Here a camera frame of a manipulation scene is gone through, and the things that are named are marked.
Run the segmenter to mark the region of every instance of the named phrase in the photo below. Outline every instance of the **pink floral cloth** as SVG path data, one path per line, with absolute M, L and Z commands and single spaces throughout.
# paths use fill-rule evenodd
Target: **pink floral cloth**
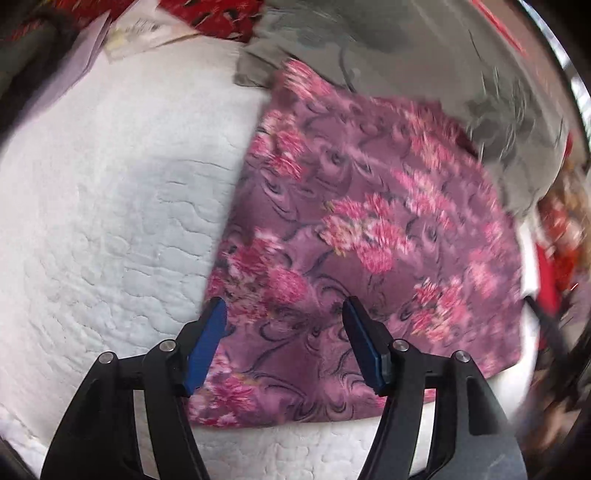
M 348 93 L 289 61 L 209 278 L 206 297 L 226 300 L 229 329 L 190 419 L 380 415 L 343 329 L 350 295 L 424 352 L 465 349 L 486 377 L 516 363 L 519 249 L 469 150 L 436 104 Z

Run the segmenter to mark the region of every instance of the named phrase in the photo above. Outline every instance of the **folded cloth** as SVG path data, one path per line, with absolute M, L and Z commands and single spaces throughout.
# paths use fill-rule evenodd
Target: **folded cloth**
M 57 101 L 92 68 L 109 29 L 109 14 L 103 14 L 80 32 L 57 72 L 39 88 L 24 108 L 30 118 Z
M 423 352 L 468 350 L 486 377 L 516 363 L 519 247 L 469 146 L 439 105 L 352 94 L 288 61 L 209 277 L 229 331 L 190 418 L 380 415 L 343 329 L 350 295 Z
M 295 57 L 352 91 L 437 99 L 465 126 L 509 211 L 526 214 L 552 185 L 567 138 L 563 116 L 480 2 L 268 5 L 238 61 L 239 85 L 269 86 Z

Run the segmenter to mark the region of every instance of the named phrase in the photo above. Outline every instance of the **red patterned cloth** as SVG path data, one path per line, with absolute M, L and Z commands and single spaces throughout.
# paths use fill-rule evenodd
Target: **red patterned cloth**
M 135 0 L 51 0 L 57 8 L 68 10 L 74 15 L 80 28 L 105 12 L 111 11 L 111 19 L 119 18 Z
M 160 6 L 203 35 L 247 42 L 262 0 L 161 0 Z
M 56 7 L 72 12 L 80 28 L 111 11 L 113 20 L 134 0 L 53 0 Z M 160 6 L 210 37 L 248 41 L 259 18 L 262 0 L 162 0 Z

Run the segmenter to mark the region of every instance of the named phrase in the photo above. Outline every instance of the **red fabric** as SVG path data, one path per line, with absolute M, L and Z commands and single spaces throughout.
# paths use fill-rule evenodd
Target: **red fabric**
M 262 0 L 161 0 L 160 6 L 204 35 L 247 42 Z
M 537 301 L 549 314 L 556 314 L 560 308 L 560 295 L 556 290 L 554 265 L 546 258 L 544 249 L 536 245 L 538 254 L 538 270 L 540 272 L 540 292 Z
M 72 12 L 80 28 L 111 11 L 113 20 L 121 16 L 134 0 L 53 0 Z M 160 7 L 185 20 L 200 33 L 211 37 L 247 42 L 259 18 L 262 0 L 162 0 Z
M 110 17 L 120 17 L 134 0 L 53 0 L 57 8 L 68 10 L 74 15 L 80 28 L 87 27 L 90 22 L 105 12 L 111 11 Z

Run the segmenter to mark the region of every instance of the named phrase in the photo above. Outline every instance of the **black fabric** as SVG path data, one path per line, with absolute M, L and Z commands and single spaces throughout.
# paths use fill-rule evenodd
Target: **black fabric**
M 0 61 L 0 74 L 4 74 L 5 86 L 4 91 L 0 90 L 0 142 L 27 100 L 56 71 L 78 36 L 73 19 L 51 7 L 36 8 L 19 25 L 29 22 L 40 25 L 17 40 L 11 40 L 6 33 L 0 39 L 0 59 L 4 62 Z M 11 54 L 12 50 L 22 49 L 24 55 Z

